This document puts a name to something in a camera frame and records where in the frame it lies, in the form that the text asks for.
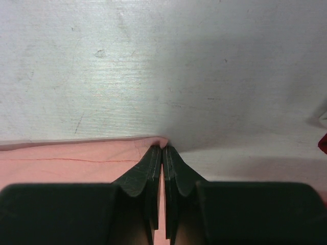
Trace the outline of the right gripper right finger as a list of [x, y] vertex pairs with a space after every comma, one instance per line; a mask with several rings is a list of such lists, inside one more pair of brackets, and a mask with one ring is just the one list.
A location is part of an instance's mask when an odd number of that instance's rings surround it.
[[308, 184], [208, 181], [162, 151], [171, 244], [326, 244], [326, 206]]

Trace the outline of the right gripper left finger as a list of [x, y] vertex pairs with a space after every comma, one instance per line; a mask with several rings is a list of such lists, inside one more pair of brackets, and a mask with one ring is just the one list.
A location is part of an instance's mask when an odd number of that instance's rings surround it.
[[1, 244], [153, 244], [162, 150], [112, 183], [19, 183], [1, 190]]

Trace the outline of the pink t shirt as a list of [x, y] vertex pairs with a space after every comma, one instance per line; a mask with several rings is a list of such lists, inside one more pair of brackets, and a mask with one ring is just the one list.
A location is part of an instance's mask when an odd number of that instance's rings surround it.
[[1, 152], [1, 190], [19, 183], [112, 183], [164, 138], [44, 145]]

